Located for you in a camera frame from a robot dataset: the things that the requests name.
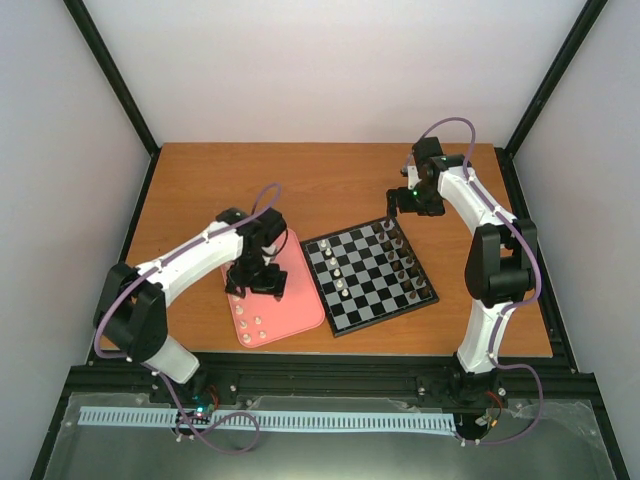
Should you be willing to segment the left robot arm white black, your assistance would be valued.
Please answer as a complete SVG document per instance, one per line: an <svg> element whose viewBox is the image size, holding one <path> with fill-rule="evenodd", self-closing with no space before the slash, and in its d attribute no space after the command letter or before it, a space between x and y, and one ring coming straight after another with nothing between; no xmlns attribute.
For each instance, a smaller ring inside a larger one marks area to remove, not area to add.
<svg viewBox="0 0 640 480"><path fill-rule="evenodd" d="M101 358L140 363L173 381L186 402L201 400L208 378L194 354L171 337L171 303L212 271L226 267L225 292L280 299L287 273L275 263L276 241L287 231L282 214L267 207L251 215L230 208L174 250L136 267L119 262L107 273L94 317L94 351Z"/></svg>

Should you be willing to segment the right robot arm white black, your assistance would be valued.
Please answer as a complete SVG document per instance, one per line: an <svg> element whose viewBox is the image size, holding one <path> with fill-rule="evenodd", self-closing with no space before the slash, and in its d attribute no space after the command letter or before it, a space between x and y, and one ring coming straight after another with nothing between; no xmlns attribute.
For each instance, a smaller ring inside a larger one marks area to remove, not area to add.
<svg viewBox="0 0 640 480"><path fill-rule="evenodd" d="M456 357L464 373L487 374L496 367L512 310L540 279L537 227L504 209L465 156L446 155L437 138L418 140L411 157L414 163L401 170L407 185L386 192L388 216L442 216L450 205L469 229L464 280L472 307Z"/></svg>

